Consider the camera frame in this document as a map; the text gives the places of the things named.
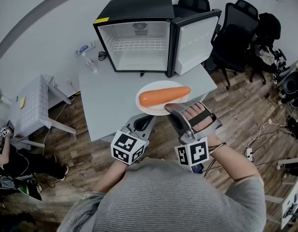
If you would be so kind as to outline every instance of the wooden floor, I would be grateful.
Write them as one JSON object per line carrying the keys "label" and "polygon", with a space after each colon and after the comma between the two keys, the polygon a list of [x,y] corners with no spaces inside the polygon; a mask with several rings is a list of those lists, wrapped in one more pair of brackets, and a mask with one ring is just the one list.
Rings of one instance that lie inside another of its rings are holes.
{"label": "wooden floor", "polygon": [[[234,76],[229,73],[231,90],[225,89],[226,83],[221,73],[214,73],[212,78],[218,89],[212,92],[205,100],[205,104],[222,121],[223,127],[219,130],[219,136],[236,151],[243,153],[252,138],[258,135],[259,127],[272,119],[274,123],[283,124],[287,111],[286,106],[280,107],[272,99],[276,98],[276,90],[268,82],[266,85],[258,76],[250,83],[247,73]],[[270,101],[264,99],[264,95],[270,92]],[[62,106],[50,112],[51,118],[61,111]],[[70,172],[65,181],[56,183],[55,188],[43,184],[41,193],[43,201],[27,197],[24,194],[16,194],[6,197],[5,211],[8,213],[30,212],[37,220],[36,227],[45,231],[55,231],[60,222],[76,200],[86,191],[89,191],[94,183],[105,173],[113,159],[110,154],[110,144],[105,142],[90,142],[85,122],[81,96],[77,97],[72,105],[66,106],[58,121],[76,128],[78,133],[71,135],[58,129],[51,129],[45,144],[45,154],[54,154],[61,163],[67,163]],[[262,133],[277,130],[277,126],[266,125]],[[42,142],[46,133],[42,129],[34,133],[32,140]],[[264,144],[272,134],[261,137],[252,148]],[[175,159],[173,147],[178,145],[177,134],[165,117],[159,117],[155,127],[155,133],[150,137],[150,145],[146,155],[152,158]],[[278,132],[268,143],[255,153],[255,165],[273,161],[283,157],[298,157],[298,143],[290,135]],[[275,170],[276,161],[259,165],[265,182],[265,193],[283,197],[286,195],[287,186],[281,185],[283,172]],[[208,180],[221,191],[225,191],[231,184],[231,180],[223,168],[212,169],[207,175]],[[49,177],[48,182],[56,179]],[[277,205],[267,204],[270,215],[280,215]],[[27,231],[32,231],[31,225],[25,225]],[[265,231],[279,231],[279,226],[267,222]]]}

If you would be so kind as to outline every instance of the black fridge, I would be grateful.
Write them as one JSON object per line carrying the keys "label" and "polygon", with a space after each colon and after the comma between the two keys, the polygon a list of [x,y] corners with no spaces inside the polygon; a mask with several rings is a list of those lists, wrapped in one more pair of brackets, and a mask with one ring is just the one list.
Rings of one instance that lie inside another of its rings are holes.
{"label": "black fridge", "polygon": [[211,54],[220,10],[174,18],[171,0],[112,0],[93,26],[116,72],[182,75]]}

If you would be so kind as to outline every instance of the small bottle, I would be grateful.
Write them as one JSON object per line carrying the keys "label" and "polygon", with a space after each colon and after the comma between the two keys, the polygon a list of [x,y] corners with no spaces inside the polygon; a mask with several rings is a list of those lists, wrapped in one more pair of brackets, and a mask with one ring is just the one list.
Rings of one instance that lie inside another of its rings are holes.
{"label": "small bottle", "polygon": [[90,69],[90,71],[92,73],[97,73],[97,70],[98,69],[97,69],[96,64],[93,62],[93,60],[90,59],[90,58],[88,58],[86,56],[85,52],[83,52],[81,55],[84,57],[84,59],[85,59],[85,65]]}

